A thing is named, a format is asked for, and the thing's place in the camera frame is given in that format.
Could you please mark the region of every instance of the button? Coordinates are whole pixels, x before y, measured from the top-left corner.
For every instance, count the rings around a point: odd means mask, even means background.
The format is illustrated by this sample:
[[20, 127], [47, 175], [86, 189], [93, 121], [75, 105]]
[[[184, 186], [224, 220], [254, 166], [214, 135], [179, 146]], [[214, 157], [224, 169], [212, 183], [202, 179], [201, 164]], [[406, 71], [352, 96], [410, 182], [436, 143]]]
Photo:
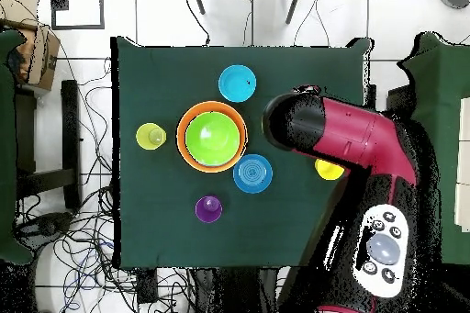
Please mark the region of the button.
[[369, 255], [381, 264], [398, 262], [400, 248], [396, 241], [383, 233], [376, 233], [366, 244]]
[[392, 234], [394, 238], [397, 238], [397, 239], [401, 238], [401, 230], [399, 230], [397, 227], [391, 227], [390, 233]]
[[368, 261], [364, 263], [363, 270], [370, 275], [374, 275], [377, 273], [377, 266], [375, 266], [374, 262]]
[[382, 278], [384, 278], [384, 281], [388, 284], [393, 284], [395, 282], [395, 275], [390, 269], [382, 270]]
[[393, 223], [395, 221], [396, 216], [392, 212], [385, 212], [383, 217], [389, 223]]
[[372, 223], [372, 228], [375, 230], [384, 230], [386, 228], [386, 225], [383, 221], [374, 220], [374, 222]]

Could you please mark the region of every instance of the blue cup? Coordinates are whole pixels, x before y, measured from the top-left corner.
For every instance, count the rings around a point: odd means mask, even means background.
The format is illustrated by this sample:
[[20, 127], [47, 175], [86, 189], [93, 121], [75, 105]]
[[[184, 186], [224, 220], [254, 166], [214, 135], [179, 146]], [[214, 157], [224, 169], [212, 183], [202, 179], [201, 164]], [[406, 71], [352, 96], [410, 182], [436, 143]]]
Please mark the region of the blue cup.
[[235, 64], [225, 69], [218, 78], [218, 89], [232, 103], [248, 100], [256, 88], [256, 77], [246, 66]]

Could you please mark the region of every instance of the white control panel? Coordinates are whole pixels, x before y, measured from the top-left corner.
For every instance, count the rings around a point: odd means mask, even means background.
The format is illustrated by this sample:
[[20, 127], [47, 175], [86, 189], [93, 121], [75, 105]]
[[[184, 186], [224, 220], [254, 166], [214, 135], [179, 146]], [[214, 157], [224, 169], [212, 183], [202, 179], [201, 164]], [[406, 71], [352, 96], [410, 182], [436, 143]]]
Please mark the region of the white control panel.
[[[361, 243], [366, 227], [372, 235]], [[359, 247], [367, 249], [369, 259], [356, 269]], [[354, 254], [352, 274], [374, 296], [390, 298], [398, 295], [403, 285], [408, 247], [408, 223], [396, 207], [383, 204], [365, 212]]]

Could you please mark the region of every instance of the green tablecloth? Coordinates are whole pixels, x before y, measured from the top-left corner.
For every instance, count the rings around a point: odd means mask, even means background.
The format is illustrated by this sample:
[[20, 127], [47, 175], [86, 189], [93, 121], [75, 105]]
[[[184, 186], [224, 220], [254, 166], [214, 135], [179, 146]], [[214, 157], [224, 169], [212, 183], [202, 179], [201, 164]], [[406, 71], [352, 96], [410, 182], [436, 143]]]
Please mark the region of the green tablecloth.
[[[142, 48], [117, 38], [122, 266], [299, 265], [336, 182], [320, 179], [312, 159], [269, 144], [262, 112], [273, 97], [300, 84], [317, 84], [361, 105], [369, 48], [368, 39], [342, 49]], [[231, 64], [246, 65], [256, 75], [256, 91], [244, 103], [229, 103], [218, 91], [218, 78]], [[264, 192], [244, 194], [232, 169], [201, 173], [179, 154], [179, 119], [207, 100], [227, 102], [245, 119], [245, 153], [259, 153], [273, 166]], [[138, 127], [147, 122], [167, 132], [157, 151], [136, 142]], [[221, 199], [223, 214], [215, 223], [195, 216], [196, 201], [205, 195]]]
[[412, 118], [426, 129], [441, 175], [442, 261], [470, 264], [470, 233], [454, 224], [460, 105], [462, 98], [470, 97], [470, 48], [440, 42], [426, 32], [416, 37], [403, 66], [416, 89]]

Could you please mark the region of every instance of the white floor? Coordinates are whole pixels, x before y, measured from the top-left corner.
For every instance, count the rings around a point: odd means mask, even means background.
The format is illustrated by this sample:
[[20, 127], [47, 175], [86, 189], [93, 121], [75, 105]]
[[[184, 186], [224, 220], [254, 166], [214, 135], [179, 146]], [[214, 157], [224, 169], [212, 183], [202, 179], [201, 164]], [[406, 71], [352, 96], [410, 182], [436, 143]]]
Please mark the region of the white floor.
[[[241, 46], [243, 30], [247, 16], [251, 10], [249, 0], [202, 0], [207, 13], [201, 16], [196, 0], [189, 0], [193, 11], [201, 24], [210, 34], [211, 45]], [[285, 18], [291, 0], [254, 0], [254, 45], [256, 46], [291, 46], [297, 29], [311, 8], [314, 0], [298, 0], [296, 12], [290, 25]], [[58, 24], [80, 25], [96, 20], [97, 0], [70, 0], [70, 13], [58, 15]], [[71, 69], [76, 80], [82, 84], [91, 79], [105, 75], [110, 55], [109, 37], [123, 36], [135, 40], [140, 45], [202, 45], [206, 35], [193, 19], [187, 9], [185, 0], [104, 0], [105, 24], [103, 30], [64, 30], [56, 31], [61, 39], [63, 49], [70, 59], [65, 59], [61, 50], [57, 62], [54, 85], [50, 94], [39, 100], [36, 123], [36, 161], [38, 171], [45, 171], [62, 166], [61, 118], [61, 81], [72, 79]], [[406, 58], [412, 49], [415, 36], [421, 31], [437, 31], [451, 42], [460, 42], [470, 34], [470, 7], [464, 10], [451, 9], [441, 0], [319, 0], [318, 11], [328, 31], [332, 47], [344, 47], [351, 39], [369, 37], [375, 41], [371, 53], [370, 82], [377, 85], [377, 109], [383, 110], [386, 104], [386, 91], [408, 84], [408, 78], [397, 67], [397, 61]], [[39, 0], [39, 21], [50, 24], [50, 0]], [[245, 45], [251, 44], [251, 19], [246, 29]], [[315, 8], [311, 11], [302, 29], [297, 35], [297, 45], [327, 45], [327, 38], [319, 22]], [[105, 123], [92, 112], [93, 123], [97, 136], [104, 135], [100, 148], [101, 153], [111, 162], [112, 138], [109, 132], [111, 123], [111, 97], [109, 88], [110, 76], [103, 80], [93, 81], [81, 86], [88, 96], [90, 105], [101, 113], [108, 124], [105, 134]], [[80, 119], [91, 128], [90, 118], [82, 105]], [[84, 185], [84, 196], [94, 192], [101, 186], [109, 184], [110, 175], [100, 171], [99, 165], [93, 170], [95, 161], [95, 143], [90, 133], [82, 129], [82, 171], [84, 182], [89, 172], [92, 174]], [[61, 189], [41, 195], [40, 206], [33, 209], [33, 214], [47, 213], [52, 210], [64, 210]], [[26, 208], [36, 202], [31, 197], [26, 200]], [[97, 211], [96, 196], [84, 207], [84, 212]], [[83, 218], [90, 213], [83, 213]], [[106, 223], [102, 232], [112, 240], [112, 225]], [[75, 234], [76, 239], [85, 238]], [[112, 244], [108, 241], [105, 249], [111, 252]], [[123, 296], [114, 291], [105, 292], [91, 277], [77, 279], [78, 264], [83, 265], [88, 253], [88, 266], [95, 261], [94, 253], [84, 248], [89, 244], [72, 242], [48, 246], [40, 255], [36, 278], [37, 299], [40, 309], [59, 313], [64, 305], [69, 305], [65, 313], [134, 313], [126, 305]], [[74, 256], [75, 263], [68, 252], [78, 252]], [[279, 278], [285, 278], [288, 268], [284, 268]], [[165, 277], [174, 274], [173, 269], [161, 269], [159, 275]], [[124, 288], [130, 288], [132, 278], [127, 274], [114, 274]], [[176, 275], [161, 282], [161, 293], [171, 293]], [[70, 296], [78, 283], [82, 291], [77, 294], [71, 304]], [[111, 283], [106, 284], [113, 290]], [[136, 302], [133, 296], [124, 296], [131, 305]], [[185, 298], [175, 296], [174, 310], [185, 313]], [[166, 306], [140, 307], [140, 313], [152, 313], [155, 309], [167, 309]]]

